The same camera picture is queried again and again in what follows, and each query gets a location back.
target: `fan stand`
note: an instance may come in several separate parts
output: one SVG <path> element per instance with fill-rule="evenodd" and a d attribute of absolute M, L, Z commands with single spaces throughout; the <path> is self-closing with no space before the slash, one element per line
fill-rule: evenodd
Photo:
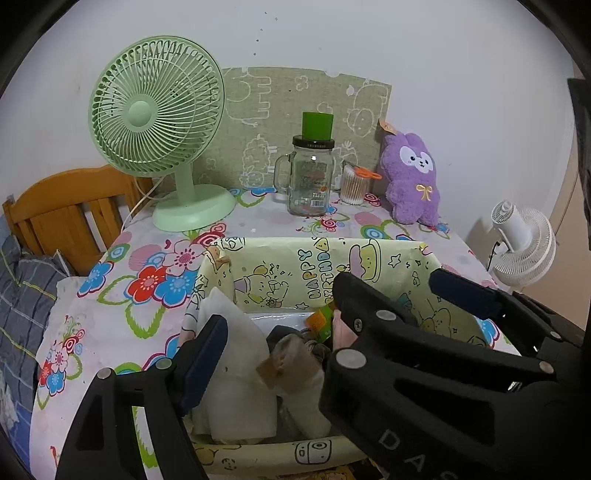
<path fill-rule="evenodd" d="M 218 185 L 193 184 L 191 164 L 178 166 L 175 192 L 159 201 L 154 209 L 154 226 L 167 232 L 187 232 L 211 225 L 230 214 L 236 199 Z"/>

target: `white cable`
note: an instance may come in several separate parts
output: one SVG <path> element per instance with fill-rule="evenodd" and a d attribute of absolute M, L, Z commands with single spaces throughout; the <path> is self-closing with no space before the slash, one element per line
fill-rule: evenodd
<path fill-rule="evenodd" d="M 164 197 L 151 197 L 149 192 L 144 193 L 142 188 L 139 186 L 138 177 L 134 177 L 134 182 L 135 182 L 135 188 L 138 189 L 138 191 L 144 196 L 145 199 L 150 199 L 150 200 L 155 200 L 155 201 L 164 200 Z"/>
<path fill-rule="evenodd" d="M 131 217 L 131 215 L 135 212 L 135 209 L 137 207 L 140 206 L 140 204 L 146 199 L 146 198 L 150 198 L 150 193 L 152 193 L 156 187 L 158 185 L 160 185 L 162 183 L 162 181 L 164 180 L 164 177 L 162 177 L 159 181 L 156 182 L 156 185 L 154 185 L 150 191 L 148 193 L 144 193 L 144 196 L 142 197 L 142 199 L 135 204 L 135 206 L 129 211 L 129 215 L 127 217 L 125 217 L 125 220 L 123 220 L 123 224 L 121 225 L 121 231 L 119 233 L 123 233 L 123 229 L 125 228 L 125 222 L 129 219 L 129 217 Z"/>

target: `white fan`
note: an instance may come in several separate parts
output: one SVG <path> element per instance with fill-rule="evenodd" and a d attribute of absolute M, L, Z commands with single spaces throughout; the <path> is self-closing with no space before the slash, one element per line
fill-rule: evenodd
<path fill-rule="evenodd" d="M 491 218 L 509 249 L 494 266 L 497 278 L 510 287 L 525 287 L 542 278 L 556 254 L 556 238 L 546 216 L 503 200 Z"/>

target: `green fan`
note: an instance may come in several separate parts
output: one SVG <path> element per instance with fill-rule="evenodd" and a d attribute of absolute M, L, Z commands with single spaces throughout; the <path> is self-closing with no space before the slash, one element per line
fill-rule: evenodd
<path fill-rule="evenodd" d="M 236 201 L 217 185 L 194 185 L 192 162 L 222 118 L 224 88 L 215 60 L 180 37 L 150 37 L 103 71 L 90 100 L 92 138 L 115 168 L 137 177 L 174 173 L 177 190 L 157 203 L 154 225 L 182 232 L 228 215 Z"/>

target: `gold ribbon bow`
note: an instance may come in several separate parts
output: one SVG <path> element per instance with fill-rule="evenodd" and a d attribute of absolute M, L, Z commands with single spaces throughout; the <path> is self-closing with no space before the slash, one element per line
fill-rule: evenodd
<path fill-rule="evenodd" d="M 428 200 L 430 202 L 431 197 L 429 195 L 433 193 L 433 187 L 431 187 L 430 185 L 426 187 L 425 185 L 421 185 L 419 183 L 417 185 L 417 192 L 423 193 L 423 197 L 421 198 L 421 200 Z"/>

